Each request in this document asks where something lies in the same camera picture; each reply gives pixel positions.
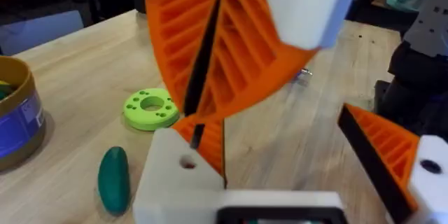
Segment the bare white left gripper left finger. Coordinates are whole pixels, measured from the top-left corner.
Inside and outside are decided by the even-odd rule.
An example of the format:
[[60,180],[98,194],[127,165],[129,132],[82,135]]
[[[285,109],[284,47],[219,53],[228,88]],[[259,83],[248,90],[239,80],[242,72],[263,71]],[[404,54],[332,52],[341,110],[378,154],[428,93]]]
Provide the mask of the bare white left gripper left finger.
[[158,129],[132,205],[135,223],[214,223],[224,178],[174,129]]

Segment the finger of the white orange right gripper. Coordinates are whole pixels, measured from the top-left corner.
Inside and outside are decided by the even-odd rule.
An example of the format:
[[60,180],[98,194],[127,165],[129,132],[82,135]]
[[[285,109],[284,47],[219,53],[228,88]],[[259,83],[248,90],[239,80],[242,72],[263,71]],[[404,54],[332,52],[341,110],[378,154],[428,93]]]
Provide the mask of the finger of the white orange right gripper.
[[168,91],[186,116],[204,95],[221,0],[144,0],[154,55]]
[[196,114],[226,118],[276,92],[331,47],[352,0],[220,0]]

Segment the white orange left gripper right finger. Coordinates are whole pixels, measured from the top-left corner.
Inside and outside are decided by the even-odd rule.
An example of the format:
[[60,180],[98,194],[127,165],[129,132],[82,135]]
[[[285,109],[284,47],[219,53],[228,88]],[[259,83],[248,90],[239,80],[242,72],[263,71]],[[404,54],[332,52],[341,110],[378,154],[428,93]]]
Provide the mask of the white orange left gripper right finger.
[[418,136],[380,115],[343,104],[339,128],[386,209],[389,223],[447,224],[447,142]]

